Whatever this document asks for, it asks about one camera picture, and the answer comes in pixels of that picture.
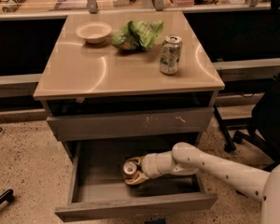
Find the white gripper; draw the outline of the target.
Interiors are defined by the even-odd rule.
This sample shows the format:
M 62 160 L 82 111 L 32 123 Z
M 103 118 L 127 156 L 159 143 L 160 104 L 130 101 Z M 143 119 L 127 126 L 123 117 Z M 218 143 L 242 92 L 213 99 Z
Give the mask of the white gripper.
M 148 180 L 148 178 L 156 178 L 158 169 L 156 165 L 156 154 L 148 154 L 144 158 L 133 157 L 126 160 L 125 165 L 128 167 L 140 167 L 142 172 L 136 172 L 134 175 L 126 175 L 125 183 L 129 186 L 139 185 Z

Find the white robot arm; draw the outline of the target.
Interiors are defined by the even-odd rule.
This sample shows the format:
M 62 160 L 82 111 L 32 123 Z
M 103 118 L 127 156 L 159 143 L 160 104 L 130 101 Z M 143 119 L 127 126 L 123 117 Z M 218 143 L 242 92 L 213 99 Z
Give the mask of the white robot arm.
M 179 142 L 170 151 L 130 158 L 122 167 L 125 183 L 130 186 L 163 175 L 193 175 L 200 170 L 261 202 L 260 224 L 280 224 L 280 164 L 267 172 Z

